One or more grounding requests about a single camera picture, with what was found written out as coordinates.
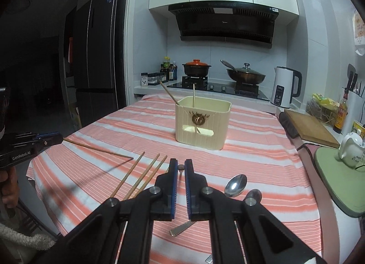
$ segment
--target electric kettle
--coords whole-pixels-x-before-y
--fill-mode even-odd
[[[338,151],[339,158],[351,168],[356,167],[365,151],[364,142],[360,134],[360,129],[357,130],[357,133],[348,133],[342,140]]]
[[[294,93],[294,78],[298,78],[298,87]],[[302,74],[294,69],[282,66],[275,67],[274,89],[271,103],[278,107],[289,108],[293,97],[300,95],[302,88]]]

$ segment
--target teapot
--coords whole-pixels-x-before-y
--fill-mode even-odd
[[[356,167],[365,151],[364,142],[360,134],[360,129],[357,130],[357,133],[348,133],[342,140],[338,151],[339,158],[351,168]]]

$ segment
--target pot lid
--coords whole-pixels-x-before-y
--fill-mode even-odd
[[[241,72],[241,73],[252,73],[252,74],[258,74],[263,76],[262,73],[259,73],[256,70],[253,70],[251,68],[249,68],[250,64],[249,63],[245,63],[245,67],[244,68],[236,68],[237,71]]]
[[[207,64],[207,63],[204,63],[204,62],[200,62],[200,59],[194,59],[194,60],[193,60],[193,61],[191,61],[191,62],[187,62],[187,63],[185,63],[185,65],[207,66],[208,64]]]

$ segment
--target range hood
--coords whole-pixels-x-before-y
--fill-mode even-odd
[[[215,40],[271,48],[279,10],[240,1],[192,1],[169,5],[181,40]]]

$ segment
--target cream plastic container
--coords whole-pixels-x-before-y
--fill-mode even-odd
[[[187,96],[175,105],[176,140],[183,144],[221,150],[227,137],[231,103],[225,100]]]

